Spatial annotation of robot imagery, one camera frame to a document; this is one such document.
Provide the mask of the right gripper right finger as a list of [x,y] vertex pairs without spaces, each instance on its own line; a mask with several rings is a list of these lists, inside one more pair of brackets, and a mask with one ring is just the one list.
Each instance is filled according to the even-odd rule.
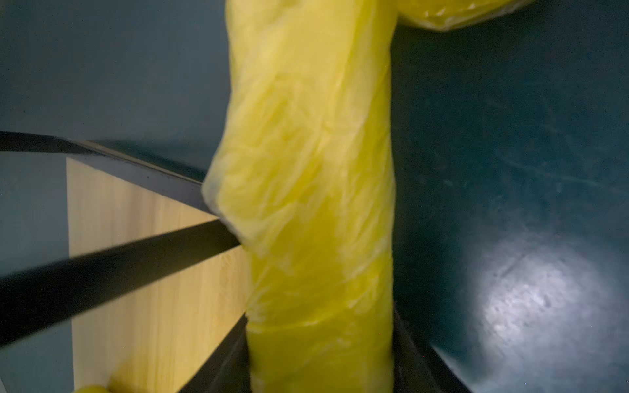
[[395,392],[471,392],[422,336],[414,339],[397,309],[393,321]]

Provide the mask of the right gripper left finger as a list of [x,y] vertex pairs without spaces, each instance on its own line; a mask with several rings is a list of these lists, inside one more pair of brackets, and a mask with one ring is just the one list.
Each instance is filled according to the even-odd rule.
[[244,314],[180,393],[251,392],[246,327]]

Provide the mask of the yellow roll diagonal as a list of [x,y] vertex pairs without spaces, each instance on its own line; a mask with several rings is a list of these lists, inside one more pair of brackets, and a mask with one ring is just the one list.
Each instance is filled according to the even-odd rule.
[[255,392],[394,388],[392,1],[229,1],[202,186],[249,262]]

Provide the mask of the yellow roll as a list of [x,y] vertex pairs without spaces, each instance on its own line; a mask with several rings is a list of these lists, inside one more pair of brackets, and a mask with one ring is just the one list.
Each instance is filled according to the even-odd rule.
[[83,386],[82,388],[77,389],[73,393],[111,393],[106,387],[91,385],[91,386]]
[[439,33],[507,16],[532,0],[403,0],[397,1],[401,22]]

